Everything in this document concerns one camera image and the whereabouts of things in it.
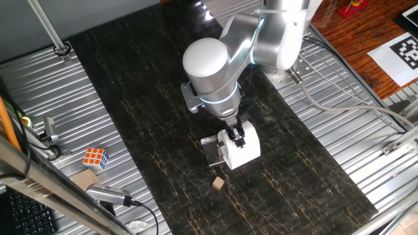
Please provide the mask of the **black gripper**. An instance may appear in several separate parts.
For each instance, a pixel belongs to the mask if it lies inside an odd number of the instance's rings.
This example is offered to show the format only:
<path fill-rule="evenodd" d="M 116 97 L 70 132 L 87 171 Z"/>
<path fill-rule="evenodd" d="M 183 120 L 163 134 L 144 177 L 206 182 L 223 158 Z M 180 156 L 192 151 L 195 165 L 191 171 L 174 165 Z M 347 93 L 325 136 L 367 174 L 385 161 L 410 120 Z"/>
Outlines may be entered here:
<path fill-rule="evenodd" d="M 226 122 L 225 131 L 229 136 L 229 139 L 232 142 L 236 142 L 236 146 L 238 148 L 243 148 L 246 144 L 245 142 L 245 134 L 244 128 L 242 126 L 242 122 L 239 119 L 236 119 L 232 122 Z"/>

